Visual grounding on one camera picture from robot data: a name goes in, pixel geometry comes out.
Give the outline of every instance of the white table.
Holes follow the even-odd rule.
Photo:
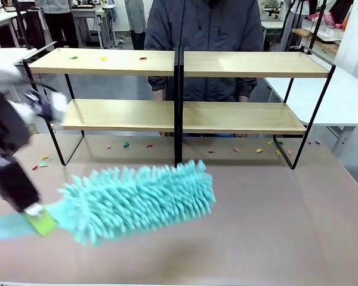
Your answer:
[[[18,48],[19,45],[18,45],[18,42],[17,42],[17,36],[16,36],[16,34],[14,32],[13,22],[12,22],[12,19],[15,18],[15,17],[17,17],[16,12],[3,12],[3,13],[0,13],[0,27],[3,26],[3,25],[9,25],[14,44]]]
[[[283,101],[290,79],[265,80]],[[311,119],[324,84],[325,79],[295,79],[293,82],[287,103],[305,125]],[[338,140],[333,153],[339,156],[358,126],[358,79],[337,67],[313,124],[326,126],[334,133]]]
[[[261,21],[261,25],[264,28],[264,42],[267,36],[268,30],[281,30],[284,22],[283,21]]]
[[[15,65],[22,59],[28,57],[32,53],[36,52],[37,49],[26,49],[26,48],[0,48],[0,65]],[[20,98],[14,86],[9,88],[10,99],[15,102],[19,102]]]
[[[115,5],[106,5],[106,8],[114,8]],[[87,24],[87,18],[93,18],[94,24],[97,26],[98,39],[100,47],[108,47],[110,44],[110,31],[107,25],[107,14],[101,7],[95,7],[93,9],[72,9],[73,17],[75,18],[76,33],[79,42],[79,46],[84,46],[84,40],[82,38],[82,32],[86,38],[90,38],[90,31]]]

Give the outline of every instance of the wooden shelf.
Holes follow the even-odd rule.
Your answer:
[[[174,130],[172,101],[72,100],[63,129]],[[183,132],[296,134],[305,127],[286,104],[185,102]]]
[[[186,77],[327,77],[303,52],[185,52]]]
[[[29,67],[34,73],[173,76],[174,54],[173,51],[58,48]]]
[[[313,36],[313,34],[311,34],[310,31],[306,29],[292,29],[292,32],[302,38],[311,38]],[[323,43],[318,39],[316,40],[316,44],[336,55],[338,53],[338,49],[340,48],[340,45],[337,43]]]
[[[329,73],[302,52],[185,52],[184,56],[186,77],[327,77]],[[173,76],[174,51],[59,48],[30,69],[34,73]]]

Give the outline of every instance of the jacket zipper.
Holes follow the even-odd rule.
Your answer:
[[[209,51],[209,38],[211,36],[211,17],[212,17],[212,8],[209,9],[209,17],[208,17],[207,51]],[[208,77],[205,78],[203,101],[206,100],[207,86],[208,86]]]

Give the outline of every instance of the robotic arm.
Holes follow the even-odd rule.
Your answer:
[[[37,216],[42,211],[39,194],[13,154],[29,143],[29,125],[36,116],[60,124],[67,102],[63,94],[48,86],[50,101],[34,90],[25,93],[27,103],[5,98],[10,86],[24,83],[16,67],[0,67],[0,195],[18,212]]]

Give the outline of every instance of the black pants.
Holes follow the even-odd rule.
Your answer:
[[[20,11],[27,11],[23,15],[23,18],[26,23],[26,36],[30,39],[30,44],[36,49],[41,49],[45,46],[45,36],[44,30],[42,29],[41,21],[38,16],[38,11],[32,11],[31,9],[36,8],[34,2],[19,2],[18,7]]]
[[[47,14],[44,13],[52,40],[57,41],[56,47],[63,47],[62,32],[64,32],[66,42],[70,48],[78,48],[76,29],[74,26],[73,14]]]
[[[146,38],[146,33],[140,33],[140,34],[136,34],[135,31],[130,31],[131,32],[131,41],[132,41],[132,46],[134,47],[135,50],[143,50],[144,49],[144,39]]]

